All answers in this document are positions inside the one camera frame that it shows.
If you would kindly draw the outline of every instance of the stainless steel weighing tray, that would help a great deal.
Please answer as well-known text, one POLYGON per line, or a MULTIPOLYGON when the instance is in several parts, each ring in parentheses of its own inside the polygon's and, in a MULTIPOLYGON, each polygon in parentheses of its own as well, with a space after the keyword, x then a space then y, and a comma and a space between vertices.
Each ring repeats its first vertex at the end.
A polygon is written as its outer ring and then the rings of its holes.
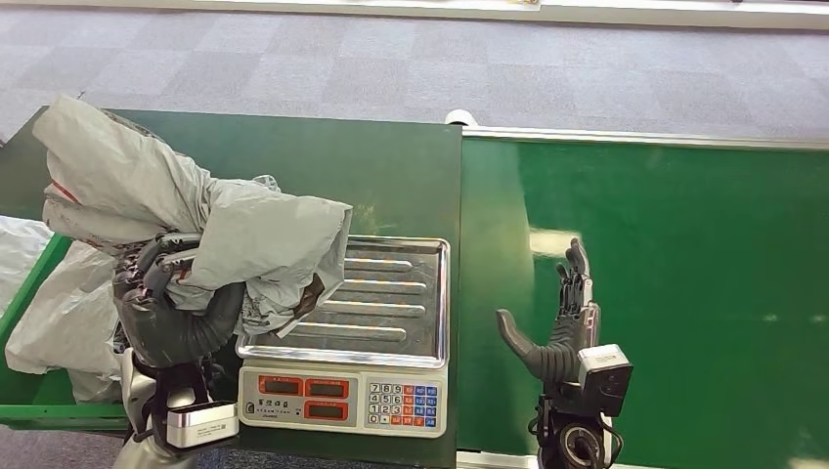
POLYGON ((449 244, 349 236, 345 282, 287 337, 242 336, 242 358, 439 368, 448 351, 449 244))

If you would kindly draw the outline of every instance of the green tray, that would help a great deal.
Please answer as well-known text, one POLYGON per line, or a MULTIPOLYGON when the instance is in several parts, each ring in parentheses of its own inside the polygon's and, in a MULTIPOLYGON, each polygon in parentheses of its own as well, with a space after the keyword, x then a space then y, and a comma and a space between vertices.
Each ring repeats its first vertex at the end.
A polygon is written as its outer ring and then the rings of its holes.
MULTIPOLYGON (((0 345, 6 343, 25 313, 41 283, 66 256, 72 240, 55 234, 26 276, 0 318, 0 345)), ((16 430, 124 430, 127 419, 122 405, 77 405, 65 370, 46 374, 20 373, 9 369, 6 354, 0 355, 0 424, 16 430)))

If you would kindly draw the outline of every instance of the red digital display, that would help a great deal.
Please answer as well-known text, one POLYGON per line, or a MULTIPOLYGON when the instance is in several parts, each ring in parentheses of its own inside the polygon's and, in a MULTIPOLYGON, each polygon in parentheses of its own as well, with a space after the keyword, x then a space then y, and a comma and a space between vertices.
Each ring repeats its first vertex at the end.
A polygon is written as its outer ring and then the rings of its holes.
POLYGON ((345 399, 348 397, 348 381, 308 378, 305 380, 305 396, 345 399))
POLYGON ((302 379, 287 376, 259 376, 259 392, 280 396, 302 396, 302 379))
POLYGON ((305 418, 342 421, 348 419, 348 404, 328 401, 305 403, 305 418))

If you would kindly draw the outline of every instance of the scale keypad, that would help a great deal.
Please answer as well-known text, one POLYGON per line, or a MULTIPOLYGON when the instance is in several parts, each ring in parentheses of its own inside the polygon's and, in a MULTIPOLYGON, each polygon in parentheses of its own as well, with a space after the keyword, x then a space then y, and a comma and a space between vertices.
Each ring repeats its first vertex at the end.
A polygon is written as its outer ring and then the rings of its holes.
POLYGON ((370 382, 368 423, 423 430, 437 428, 439 398, 440 389, 435 384, 370 382))

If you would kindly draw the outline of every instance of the gray carpet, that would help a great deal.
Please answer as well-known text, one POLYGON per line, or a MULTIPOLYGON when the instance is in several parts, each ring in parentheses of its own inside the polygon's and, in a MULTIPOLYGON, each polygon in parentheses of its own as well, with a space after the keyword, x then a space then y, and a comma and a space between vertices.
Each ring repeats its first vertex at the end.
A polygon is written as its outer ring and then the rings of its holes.
MULTIPOLYGON (((102 107, 829 140, 829 35, 0 6, 0 134, 102 107)), ((0 427, 0 467, 109 468, 118 439, 0 427)), ((203 468, 338 463, 214 451, 203 468)))

